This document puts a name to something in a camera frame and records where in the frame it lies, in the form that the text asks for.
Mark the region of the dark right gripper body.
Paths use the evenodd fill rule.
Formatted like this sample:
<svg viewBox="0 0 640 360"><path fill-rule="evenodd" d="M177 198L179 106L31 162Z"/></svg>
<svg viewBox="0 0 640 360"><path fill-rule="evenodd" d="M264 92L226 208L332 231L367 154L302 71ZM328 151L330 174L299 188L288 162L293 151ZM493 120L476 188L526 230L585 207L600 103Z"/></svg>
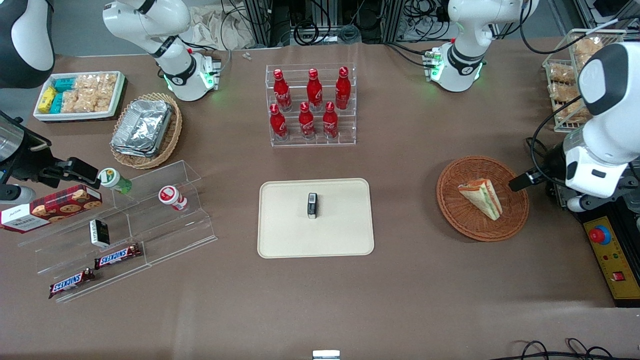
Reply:
<svg viewBox="0 0 640 360"><path fill-rule="evenodd" d="M21 117L1 113L1 182L45 183L42 171L53 161L51 141L22 125Z"/></svg>

